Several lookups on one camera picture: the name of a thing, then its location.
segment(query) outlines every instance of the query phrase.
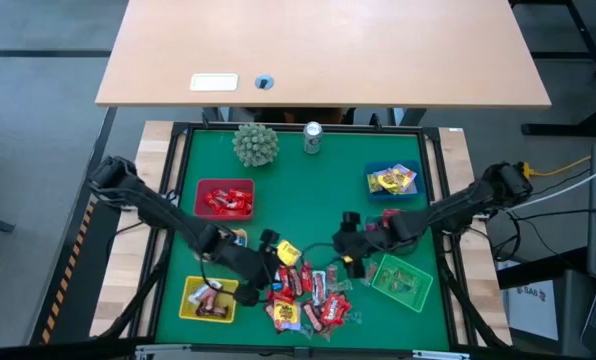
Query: green plastic container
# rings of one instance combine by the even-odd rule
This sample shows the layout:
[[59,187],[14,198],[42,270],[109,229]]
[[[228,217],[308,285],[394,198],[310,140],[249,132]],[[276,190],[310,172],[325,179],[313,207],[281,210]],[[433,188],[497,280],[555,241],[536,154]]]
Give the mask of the green plastic container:
[[415,312],[421,312],[434,278],[397,257],[385,255],[371,286]]

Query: wooden board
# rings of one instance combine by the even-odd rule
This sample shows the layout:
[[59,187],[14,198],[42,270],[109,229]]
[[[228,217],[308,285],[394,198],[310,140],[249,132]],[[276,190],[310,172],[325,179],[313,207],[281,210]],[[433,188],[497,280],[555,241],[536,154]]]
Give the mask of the wooden board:
[[[160,183],[172,125],[173,123],[170,122],[147,122],[145,125],[136,156],[136,166],[138,175],[152,189],[157,190]],[[449,187],[451,192],[456,192],[468,186],[474,179],[465,134],[462,129],[441,128],[440,135],[445,167],[449,177]],[[174,174],[171,177],[170,188],[173,188],[173,181],[177,176],[179,166],[176,164],[179,164],[180,161],[182,143],[182,141],[179,141],[179,147],[174,157],[175,165],[172,169]],[[440,194],[440,182],[431,141],[427,141],[427,152],[431,165],[434,193]],[[131,225],[136,221],[134,213],[123,213],[119,228]],[[474,222],[472,226],[485,233],[487,231],[482,223]],[[90,331],[92,336],[106,330],[135,293],[148,234],[149,231],[145,226],[121,234],[116,238]],[[467,286],[474,305],[498,337],[511,344],[509,327],[502,306],[496,271],[487,239],[479,234],[467,232],[463,235],[460,245],[467,276]],[[146,335],[151,299],[146,301],[144,308],[147,310],[143,312],[141,319],[140,335]],[[459,341],[466,344],[462,311],[455,299],[453,308]]]
[[[191,91],[198,73],[238,87]],[[131,0],[96,103],[550,105],[507,0]]]

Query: soda can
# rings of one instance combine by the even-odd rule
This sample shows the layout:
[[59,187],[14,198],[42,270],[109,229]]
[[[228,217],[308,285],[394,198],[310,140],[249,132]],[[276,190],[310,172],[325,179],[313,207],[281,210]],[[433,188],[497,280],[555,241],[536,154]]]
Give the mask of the soda can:
[[315,121],[311,121],[305,125],[303,134],[305,136],[305,152],[310,155],[318,153],[322,141],[322,126]]

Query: yellow cable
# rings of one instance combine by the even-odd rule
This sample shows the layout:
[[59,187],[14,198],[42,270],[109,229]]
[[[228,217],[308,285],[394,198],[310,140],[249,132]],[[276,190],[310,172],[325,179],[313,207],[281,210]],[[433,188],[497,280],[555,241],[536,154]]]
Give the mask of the yellow cable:
[[529,168],[529,175],[534,175],[534,176],[552,176],[552,175],[560,174],[561,172],[566,171],[566,170],[569,170],[569,169],[571,169],[572,167],[574,167],[574,166],[576,166],[578,164],[581,164],[581,163],[583,163],[585,161],[589,161],[590,159],[591,159],[591,155],[590,156],[586,156],[586,157],[584,157],[584,158],[582,158],[582,159],[580,159],[578,161],[575,161],[575,162],[573,162],[573,163],[571,163],[571,164],[569,164],[569,165],[567,165],[565,167],[562,167],[562,168],[560,168],[558,170],[550,171],[548,173],[537,172],[534,169]]

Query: gray floor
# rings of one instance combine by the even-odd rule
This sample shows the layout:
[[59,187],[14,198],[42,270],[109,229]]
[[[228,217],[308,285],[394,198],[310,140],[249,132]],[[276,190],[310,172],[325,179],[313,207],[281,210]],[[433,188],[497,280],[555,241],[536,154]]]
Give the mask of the gray floor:
[[[596,39],[595,2],[577,4]],[[111,48],[125,5],[124,0],[0,0],[0,48]],[[583,49],[564,9],[518,6],[515,14],[532,50]],[[42,284],[102,121],[104,109],[94,98],[105,65],[105,59],[0,58],[0,218],[16,224],[12,234],[0,234],[0,346],[24,343],[35,320]],[[541,61],[538,70],[553,102],[549,110],[432,110],[422,125],[465,128],[476,174],[502,160],[549,170],[588,155],[592,139],[523,137],[519,124],[574,123],[596,110],[594,67]],[[361,121],[373,111],[383,113],[364,109]],[[193,108],[121,109],[108,152],[133,157],[146,120],[196,121],[198,114]],[[534,184],[543,188],[559,179],[536,178]],[[586,191],[580,188],[526,213],[586,207]],[[586,241],[584,215],[536,224],[557,251]],[[494,241],[507,238],[510,225],[503,218],[492,221]],[[523,237],[522,258],[549,255],[530,229]]]

